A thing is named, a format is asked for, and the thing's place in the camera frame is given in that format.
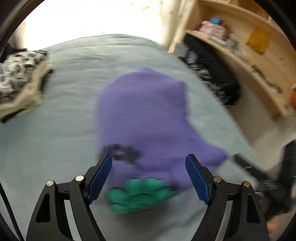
silver screw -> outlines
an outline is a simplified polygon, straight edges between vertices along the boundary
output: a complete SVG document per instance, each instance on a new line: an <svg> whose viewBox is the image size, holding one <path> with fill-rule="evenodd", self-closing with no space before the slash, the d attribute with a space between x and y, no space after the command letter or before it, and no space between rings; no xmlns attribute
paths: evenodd
<svg viewBox="0 0 296 241"><path fill-rule="evenodd" d="M54 181L50 180L46 183L46 186L50 187L54 184Z"/></svg>
<svg viewBox="0 0 296 241"><path fill-rule="evenodd" d="M214 176L214 181L217 182L217 183L219 183L219 182L222 181L222 178L219 177L219 176Z"/></svg>
<svg viewBox="0 0 296 241"><path fill-rule="evenodd" d="M82 181L83 179L84 179L84 176L83 176L83 175L78 175L78 176L75 178L75 180L78 181L78 182Z"/></svg>
<svg viewBox="0 0 296 241"><path fill-rule="evenodd" d="M251 183L249 183L248 181L244 181L244 186L249 188L251 186Z"/></svg>

floor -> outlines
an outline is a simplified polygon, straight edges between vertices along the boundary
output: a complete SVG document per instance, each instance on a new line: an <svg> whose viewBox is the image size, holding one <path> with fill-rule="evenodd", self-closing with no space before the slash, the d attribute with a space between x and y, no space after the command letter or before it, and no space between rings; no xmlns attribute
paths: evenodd
<svg viewBox="0 0 296 241"><path fill-rule="evenodd" d="M43 2L26 18L25 47L35 50L79 37L118 32L154 41L161 37L162 29L157 18L139 16L140 21L131 25L129 23L132 19L129 19L127 9L125 12L123 5L117 5L117 10L110 15L110 12L102 10L112 7L108 1L85 0L85 2L83 6L77 0L51 0L51 4L49 0ZM144 20L150 21L150 25L145 29L142 25ZM250 145L256 149L260 159L258 166L263 170L269 170L277 165L283 154L282 147L296 139L296 118L271 120L256 97L245 88L237 105L229 107L228 110ZM290 216L291 214L281 217L281 226L287 226ZM280 233L281 229L275 231L273 240L276 240Z"/></svg>

wooden bookcase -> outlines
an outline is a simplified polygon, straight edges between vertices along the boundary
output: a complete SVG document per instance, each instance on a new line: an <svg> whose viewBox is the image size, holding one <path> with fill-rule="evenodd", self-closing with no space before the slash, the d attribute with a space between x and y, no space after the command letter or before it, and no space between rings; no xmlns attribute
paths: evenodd
<svg viewBox="0 0 296 241"><path fill-rule="evenodd" d="M198 23L216 16L225 19L230 32L236 35L242 51L249 60L248 63L228 48L194 31ZM239 81L262 102L271 117L277 118L289 113L287 105L292 92L291 87L296 84L296 52L281 29L270 22L269 15L253 0L197 0L184 32L213 46ZM255 29L260 29L269 36L269 46L262 56L246 45ZM281 97L260 74L253 71L252 65L255 65L270 82L282 89Z"/></svg>

curtain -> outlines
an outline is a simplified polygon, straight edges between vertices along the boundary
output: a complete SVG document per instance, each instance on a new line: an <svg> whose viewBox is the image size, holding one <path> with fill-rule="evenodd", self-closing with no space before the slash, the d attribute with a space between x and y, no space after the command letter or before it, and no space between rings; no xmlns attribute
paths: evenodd
<svg viewBox="0 0 296 241"><path fill-rule="evenodd" d="M194 0L45 0L27 18L29 50L76 38L128 34L166 49L182 38Z"/></svg>

bed sheet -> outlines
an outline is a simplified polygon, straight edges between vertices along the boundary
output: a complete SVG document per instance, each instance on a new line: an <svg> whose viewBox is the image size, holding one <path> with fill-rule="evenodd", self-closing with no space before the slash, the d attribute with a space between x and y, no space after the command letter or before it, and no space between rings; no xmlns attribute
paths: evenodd
<svg viewBox="0 0 296 241"><path fill-rule="evenodd" d="M0 181L24 235L48 180L67 182L96 164L95 106L100 90L140 67L184 81L192 126L230 155L240 152L256 161L254 150L224 106L177 57L153 41L113 34L76 39L48 49L55 73L46 85L43 104L0 125ZM216 174L229 182L249 180L256 184L231 159ZM206 209L193 188L152 211L118 215L106 204L103 189L91 210L103 235L111 241L191 240ZM66 209L71 214L69 202ZM12 227L2 201L0 211ZM73 238L80 240L71 215L69 222Z"/></svg>

